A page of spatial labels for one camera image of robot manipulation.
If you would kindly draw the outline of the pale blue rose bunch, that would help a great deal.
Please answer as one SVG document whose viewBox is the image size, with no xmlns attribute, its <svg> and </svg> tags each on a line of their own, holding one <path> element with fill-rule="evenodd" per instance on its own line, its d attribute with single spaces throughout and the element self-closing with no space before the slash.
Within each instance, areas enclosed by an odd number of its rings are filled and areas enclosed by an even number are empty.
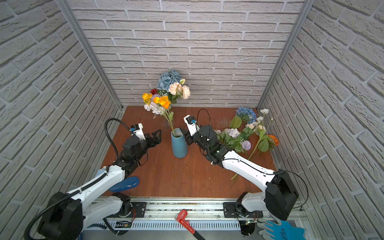
<svg viewBox="0 0 384 240">
<path fill-rule="evenodd" d="M 161 75 L 158 81 L 158 90 L 169 91 L 170 85 L 173 83 L 179 83 L 182 76 L 175 70 L 169 70 L 168 72 Z"/>
</svg>

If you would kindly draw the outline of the white small flower stem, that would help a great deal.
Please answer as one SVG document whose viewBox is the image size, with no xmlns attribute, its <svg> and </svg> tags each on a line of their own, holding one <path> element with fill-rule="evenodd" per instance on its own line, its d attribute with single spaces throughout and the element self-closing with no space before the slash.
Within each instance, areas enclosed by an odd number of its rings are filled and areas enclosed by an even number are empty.
<svg viewBox="0 0 384 240">
<path fill-rule="evenodd" d="M 271 123 L 274 121 L 273 118 L 270 118 L 269 125 L 266 126 L 266 125 L 264 124 L 264 120 L 267 118 L 267 114 L 268 114 L 269 112 L 270 112 L 270 110 L 269 110 L 269 109 L 266 109 L 266 108 L 260 110 L 260 114 L 261 114 L 261 115 L 260 115 L 259 117 L 257 117 L 256 122 L 254 122 L 254 123 L 248 125 L 248 128 L 251 128 L 251 126 L 253 126 L 253 128 L 252 128 L 252 130 L 254 131 L 253 134 L 256 134 L 256 135 L 259 137 L 259 139 L 258 139 L 258 141 L 257 141 L 257 143 L 256 143 L 256 146 L 254 147 L 254 149 L 253 149 L 252 153 L 250 154 L 248 160 L 251 160 L 254 156 L 256 156 L 256 155 L 259 154 L 259 153 L 263 153 L 263 152 L 260 152 L 260 151 L 258 150 L 258 144 L 259 144 L 261 138 L 262 138 L 264 135 L 268 135 L 268 134 L 267 134 L 267 130 L 269 129 Z"/>
</svg>

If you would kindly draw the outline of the peach carnation stem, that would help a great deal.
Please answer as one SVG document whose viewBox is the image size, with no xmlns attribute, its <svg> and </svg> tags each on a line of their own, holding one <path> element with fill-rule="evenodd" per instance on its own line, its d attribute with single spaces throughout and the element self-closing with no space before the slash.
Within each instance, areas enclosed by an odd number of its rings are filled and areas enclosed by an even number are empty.
<svg viewBox="0 0 384 240">
<path fill-rule="evenodd" d="M 186 79 L 181 79 L 179 82 L 173 83 L 168 89 L 168 96 L 172 103 L 176 103 L 177 99 L 187 100 L 191 96 L 191 91 L 185 85 Z"/>
</svg>

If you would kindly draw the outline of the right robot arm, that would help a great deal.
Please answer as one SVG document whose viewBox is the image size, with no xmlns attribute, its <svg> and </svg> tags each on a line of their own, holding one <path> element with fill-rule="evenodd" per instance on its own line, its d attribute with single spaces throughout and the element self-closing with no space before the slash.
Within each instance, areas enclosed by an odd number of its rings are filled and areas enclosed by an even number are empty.
<svg viewBox="0 0 384 240">
<path fill-rule="evenodd" d="M 200 147 L 212 165 L 232 171 L 256 185 L 261 192 L 244 192 L 236 201 L 237 215 L 246 217 L 255 211 L 269 211 L 280 220 L 287 220 L 299 197 L 289 173 L 263 168 L 219 143 L 211 126 L 195 124 L 182 129 L 187 144 Z"/>
</svg>

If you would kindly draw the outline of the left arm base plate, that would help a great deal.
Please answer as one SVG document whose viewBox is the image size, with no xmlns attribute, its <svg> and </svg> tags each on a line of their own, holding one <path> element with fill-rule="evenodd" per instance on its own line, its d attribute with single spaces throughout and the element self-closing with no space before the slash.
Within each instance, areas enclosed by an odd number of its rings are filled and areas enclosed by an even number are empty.
<svg viewBox="0 0 384 240">
<path fill-rule="evenodd" d="M 108 218 L 144 218 L 146 212 L 146 202 L 131 202 L 130 211 L 128 213 L 117 213 L 108 216 Z"/>
</svg>

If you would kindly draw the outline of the pink lilac flower bouquet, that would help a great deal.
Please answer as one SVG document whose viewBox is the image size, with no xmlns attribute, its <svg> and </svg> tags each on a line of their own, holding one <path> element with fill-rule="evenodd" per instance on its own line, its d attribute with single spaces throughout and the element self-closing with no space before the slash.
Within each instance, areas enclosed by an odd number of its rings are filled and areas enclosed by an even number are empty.
<svg viewBox="0 0 384 240">
<path fill-rule="evenodd" d="M 164 115 L 166 110 L 165 108 L 160 104 L 160 95 L 155 94 L 152 95 L 150 93 L 144 93 L 142 95 L 143 101 L 144 101 L 144 108 L 145 110 L 152 112 L 155 115 Z"/>
</svg>

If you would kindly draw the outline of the white green mixed bouquet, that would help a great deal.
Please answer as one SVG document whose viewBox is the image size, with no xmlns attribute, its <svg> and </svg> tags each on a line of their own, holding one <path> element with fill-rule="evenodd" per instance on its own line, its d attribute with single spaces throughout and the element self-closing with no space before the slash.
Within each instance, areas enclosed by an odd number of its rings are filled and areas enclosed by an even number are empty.
<svg viewBox="0 0 384 240">
<path fill-rule="evenodd" d="M 215 132 L 219 142 L 237 153 L 244 153 L 251 149 L 252 144 L 249 137 L 254 131 L 248 127 L 244 128 L 242 132 L 238 129 L 215 130 Z"/>
</svg>

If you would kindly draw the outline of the red gerbera flower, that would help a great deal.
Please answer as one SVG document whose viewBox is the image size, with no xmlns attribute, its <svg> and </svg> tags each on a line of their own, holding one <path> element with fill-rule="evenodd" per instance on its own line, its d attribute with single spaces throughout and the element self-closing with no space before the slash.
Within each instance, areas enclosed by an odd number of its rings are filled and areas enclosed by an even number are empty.
<svg viewBox="0 0 384 240">
<path fill-rule="evenodd" d="M 157 90 L 157 89 L 152 89 L 152 90 L 150 91 L 150 93 L 151 93 L 152 95 L 155 95 L 155 94 L 158 93 L 158 90 Z"/>
</svg>

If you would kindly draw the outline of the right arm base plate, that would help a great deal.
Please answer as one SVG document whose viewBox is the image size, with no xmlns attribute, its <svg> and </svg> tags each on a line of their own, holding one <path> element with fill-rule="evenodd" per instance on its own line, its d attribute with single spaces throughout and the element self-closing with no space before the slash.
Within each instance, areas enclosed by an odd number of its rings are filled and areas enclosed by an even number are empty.
<svg viewBox="0 0 384 240">
<path fill-rule="evenodd" d="M 235 202 L 224 202 L 224 217 L 225 218 L 263 218 L 264 214 L 262 211 L 249 212 L 243 208 L 240 204 Z"/>
</svg>

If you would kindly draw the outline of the teal ceramic vase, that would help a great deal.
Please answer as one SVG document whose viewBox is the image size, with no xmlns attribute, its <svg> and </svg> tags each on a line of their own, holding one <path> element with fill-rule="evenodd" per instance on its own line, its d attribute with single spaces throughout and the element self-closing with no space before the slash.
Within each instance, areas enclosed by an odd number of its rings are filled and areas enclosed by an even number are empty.
<svg viewBox="0 0 384 240">
<path fill-rule="evenodd" d="M 184 158 L 188 154 L 188 146 L 184 134 L 180 128 L 171 133 L 173 155 L 176 158 Z"/>
</svg>

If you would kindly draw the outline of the clear ribbed glass vase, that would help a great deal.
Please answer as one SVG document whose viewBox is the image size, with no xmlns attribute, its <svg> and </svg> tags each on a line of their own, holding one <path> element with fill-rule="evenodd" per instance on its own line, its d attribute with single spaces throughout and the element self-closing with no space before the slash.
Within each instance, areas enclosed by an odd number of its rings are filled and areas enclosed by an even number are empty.
<svg viewBox="0 0 384 240">
<path fill-rule="evenodd" d="M 175 125 L 174 120 L 171 120 L 170 122 L 168 120 L 164 120 L 164 127 L 165 128 L 173 129 L 174 125 Z"/>
</svg>

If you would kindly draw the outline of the yellow orange poppy stem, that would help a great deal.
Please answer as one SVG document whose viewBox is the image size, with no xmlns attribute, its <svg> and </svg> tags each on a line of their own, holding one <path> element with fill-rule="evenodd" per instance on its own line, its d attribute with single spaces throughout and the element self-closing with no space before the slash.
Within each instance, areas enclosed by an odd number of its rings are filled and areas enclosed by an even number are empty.
<svg viewBox="0 0 384 240">
<path fill-rule="evenodd" d="M 169 100 L 168 96 L 162 96 L 160 97 L 160 104 L 165 108 L 166 112 L 163 116 L 166 120 L 169 122 L 173 120 L 174 113 L 171 111 L 171 101 Z"/>
</svg>

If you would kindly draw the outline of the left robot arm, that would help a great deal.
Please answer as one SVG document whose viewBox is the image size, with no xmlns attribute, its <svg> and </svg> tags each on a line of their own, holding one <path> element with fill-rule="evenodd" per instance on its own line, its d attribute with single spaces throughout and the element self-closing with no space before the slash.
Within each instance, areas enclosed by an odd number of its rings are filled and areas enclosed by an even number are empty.
<svg viewBox="0 0 384 240">
<path fill-rule="evenodd" d="M 48 206 L 39 213 L 25 230 L 25 239 L 31 239 L 31 228 L 37 220 L 37 232 L 46 240 L 74 240 L 92 224 L 111 215 L 121 217 L 134 214 L 131 198 L 116 192 L 102 202 L 94 201 L 115 185 L 123 183 L 140 166 L 141 158 L 162 141 L 162 131 L 143 134 L 131 130 L 132 136 L 123 145 L 123 151 L 111 165 L 103 167 L 94 179 L 68 193 L 58 192 Z"/>
</svg>

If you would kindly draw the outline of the blue hydrangea flower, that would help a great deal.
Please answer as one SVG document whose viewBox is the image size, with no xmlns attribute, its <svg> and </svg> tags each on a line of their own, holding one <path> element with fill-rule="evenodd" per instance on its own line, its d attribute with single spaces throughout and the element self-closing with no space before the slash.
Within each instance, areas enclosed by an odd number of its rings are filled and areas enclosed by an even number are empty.
<svg viewBox="0 0 384 240">
<path fill-rule="evenodd" d="M 229 127 L 237 129 L 241 124 L 251 124 L 256 121 L 257 115 L 251 108 L 239 107 L 235 110 L 236 114 L 230 121 Z"/>
</svg>

